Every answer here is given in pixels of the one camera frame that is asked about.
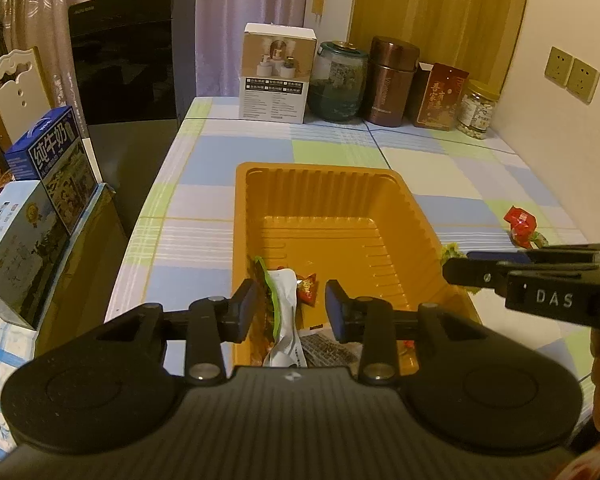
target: blue box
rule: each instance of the blue box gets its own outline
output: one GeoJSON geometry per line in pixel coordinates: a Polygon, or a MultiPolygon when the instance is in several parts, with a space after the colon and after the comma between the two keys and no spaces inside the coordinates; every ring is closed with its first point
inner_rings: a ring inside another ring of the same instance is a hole
{"type": "Polygon", "coordinates": [[[39,180],[0,192],[0,317],[36,330],[46,291],[68,240],[39,180]]]}
{"type": "Polygon", "coordinates": [[[41,180],[64,227],[72,233],[96,179],[75,124],[74,110],[49,110],[4,154],[16,180],[41,180]]]}

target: checkered tablecloth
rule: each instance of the checkered tablecloth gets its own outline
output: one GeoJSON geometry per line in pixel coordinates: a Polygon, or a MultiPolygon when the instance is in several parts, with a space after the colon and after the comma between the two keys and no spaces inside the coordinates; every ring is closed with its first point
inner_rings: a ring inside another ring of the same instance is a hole
{"type": "MultiPolygon", "coordinates": [[[[247,161],[391,167],[440,241],[457,242],[463,251],[513,250],[502,219],[511,205],[533,213],[550,243],[585,242],[552,193],[497,136],[477,140],[362,120],[283,124],[237,117],[236,98],[192,103],[130,239],[107,319],[146,301],[181,310],[198,298],[231,295],[235,168],[247,161]]],[[[588,375],[588,330],[507,311],[488,290],[473,299],[485,325],[579,378],[588,375]]],[[[181,374],[183,359],[184,343],[170,343],[165,367],[181,374]]]]}

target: wall socket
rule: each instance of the wall socket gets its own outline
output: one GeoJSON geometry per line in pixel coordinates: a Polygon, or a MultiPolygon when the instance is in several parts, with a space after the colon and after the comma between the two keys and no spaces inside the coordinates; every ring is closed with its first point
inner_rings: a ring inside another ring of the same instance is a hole
{"type": "Polygon", "coordinates": [[[551,47],[549,59],[546,62],[544,75],[560,86],[567,84],[569,72],[573,65],[573,56],[561,51],[559,48],[551,47]]]}
{"type": "Polygon", "coordinates": [[[567,90],[589,104],[593,99],[599,79],[600,72],[585,62],[574,59],[567,81],[567,90]]]}

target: brown thermos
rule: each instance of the brown thermos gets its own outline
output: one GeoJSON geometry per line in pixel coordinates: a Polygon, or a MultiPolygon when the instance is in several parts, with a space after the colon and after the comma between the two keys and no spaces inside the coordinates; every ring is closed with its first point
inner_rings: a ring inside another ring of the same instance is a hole
{"type": "Polygon", "coordinates": [[[375,36],[360,115],[379,126],[400,126],[420,49],[406,41],[375,36]]]}

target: gift box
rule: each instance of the gift box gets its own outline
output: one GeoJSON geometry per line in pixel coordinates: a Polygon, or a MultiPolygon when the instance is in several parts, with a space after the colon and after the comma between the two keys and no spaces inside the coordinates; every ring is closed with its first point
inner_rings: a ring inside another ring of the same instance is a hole
{"type": "Polygon", "coordinates": [[[0,193],[0,317],[36,329],[45,293],[68,240],[39,180],[10,182],[0,193]]]}
{"type": "Polygon", "coordinates": [[[450,130],[469,73],[442,63],[420,63],[411,83],[406,115],[414,126],[450,130]]]}
{"type": "Polygon", "coordinates": [[[314,63],[310,28],[247,23],[240,68],[240,118],[302,123],[314,63]]]}
{"type": "Polygon", "coordinates": [[[4,154],[16,180],[41,180],[58,216],[72,233],[96,179],[70,106],[49,110],[4,154]]]}

